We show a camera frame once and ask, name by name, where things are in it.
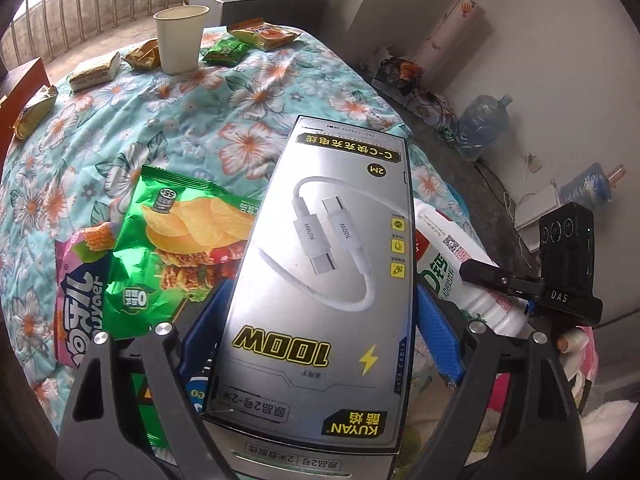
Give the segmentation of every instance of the yellow lightning bolt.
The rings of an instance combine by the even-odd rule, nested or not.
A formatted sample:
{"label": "yellow lightning bolt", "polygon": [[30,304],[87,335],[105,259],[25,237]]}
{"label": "yellow lightning bolt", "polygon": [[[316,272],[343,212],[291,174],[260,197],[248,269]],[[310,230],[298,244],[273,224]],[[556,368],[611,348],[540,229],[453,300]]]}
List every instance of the yellow lightning bolt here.
{"label": "yellow lightning bolt", "polygon": [[378,360],[378,358],[373,355],[375,350],[376,346],[373,345],[369,350],[367,350],[367,353],[360,358],[360,362],[364,363],[364,370],[362,371],[363,375],[366,374],[369,371],[369,368],[371,368]]}

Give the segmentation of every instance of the white usb-c cable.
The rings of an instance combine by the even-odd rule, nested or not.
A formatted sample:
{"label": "white usb-c cable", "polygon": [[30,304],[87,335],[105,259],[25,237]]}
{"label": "white usb-c cable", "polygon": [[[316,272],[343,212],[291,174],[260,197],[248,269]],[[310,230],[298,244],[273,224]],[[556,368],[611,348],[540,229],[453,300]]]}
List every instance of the white usb-c cable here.
{"label": "white usb-c cable", "polygon": [[[329,244],[329,240],[327,239],[320,220],[318,219],[318,215],[311,214],[309,212],[305,200],[300,196],[300,188],[307,182],[324,182],[326,184],[346,187],[387,206],[389,209],[402,215],[404,218],[409,218],[408,212],[399,208],[393,202],[385,199],[384,197],[380,197],[366,190],[360,189],[353,184],[349,184],[338,178],[330,176],[308,176],[303,178],[293,188],[293,209],[298,217],[298,219],[293,222],[293,225],[296,229],[296,233],[298,234],[298,238],[300,239],[300,244],[302,245],[306,256],[309,257],[316,274],[323,274],[324,272],[333,270],[335,269],[335,266],[331,257],[331,245]],[[318,300],[320,303],[346,312],[361,312],[363,310],[367,310],[376,298],[376,283],[373,277],[373,268],[371,267],[364,251],[364,243],[358,234],[358,230],[351,214],[342,204],[340,197],[333,196],[327,198],[322,200],[322,204],[326,209],[329,224],[331,224],[331,227],[340,242],[340,246],[351,255],[358,272],[362,274],[364,278],[366,286],[364,298],[355,302],[330,298],[329,296],[322,294],[303,283],[288,270],[284,269],[261,248],[258,248],[258,254],[260,254],[265,263],[283,277],[284,280],[293,285],[297,290],[300,290],[304,294]]]}

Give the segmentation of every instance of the blue gripper pad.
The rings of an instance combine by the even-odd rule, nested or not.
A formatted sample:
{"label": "blue gripper pad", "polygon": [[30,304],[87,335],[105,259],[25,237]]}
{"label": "blue gripper pad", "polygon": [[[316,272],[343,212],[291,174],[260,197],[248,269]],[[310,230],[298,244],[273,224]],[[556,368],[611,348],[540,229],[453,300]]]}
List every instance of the blue gripper pad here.
{"label": "blue gripper pad", "polygon": [[415,287],[418,301],[418,330],[438,371],[458,384],[465,374],[460,360],[460,342],[431,295],[421,285]]}
{"label": "blue gripper pad", "polygon": [[233,289],[233,280],[224,280],[219,283],[213,294],[205,300],[207,304],[198,319],[182,338],[180,364],[176,368],[176,373],[184,384],[202,371],[215,343],[222,337],[226,310]]}

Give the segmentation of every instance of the bedside table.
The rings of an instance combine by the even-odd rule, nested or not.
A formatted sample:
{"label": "bedside table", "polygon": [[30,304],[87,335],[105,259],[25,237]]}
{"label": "bedside table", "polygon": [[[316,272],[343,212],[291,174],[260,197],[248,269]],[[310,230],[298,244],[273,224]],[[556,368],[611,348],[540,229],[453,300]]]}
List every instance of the bedside table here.
{"label": "bedside table", "polygon": [[209,7],[205,27],[263,18],[273,25],[301,28],[315,36],[326,0],[189,0],[189,4]]}

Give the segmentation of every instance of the wall outlet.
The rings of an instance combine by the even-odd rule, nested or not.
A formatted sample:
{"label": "wall outlet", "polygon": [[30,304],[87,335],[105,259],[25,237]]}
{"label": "wall outlet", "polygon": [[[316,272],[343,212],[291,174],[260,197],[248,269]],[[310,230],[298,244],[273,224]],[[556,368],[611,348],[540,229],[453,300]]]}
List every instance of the wall outlet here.
{"label": "wall outlet", "polygon": [[535,155],[531,155],[531,153],[527,153],[525,160],[527,162],[527,167],[529,168],[529,171],[531,173],[535,173],[542,168],[542,163],[540,162],[540,160],[538,160]]}

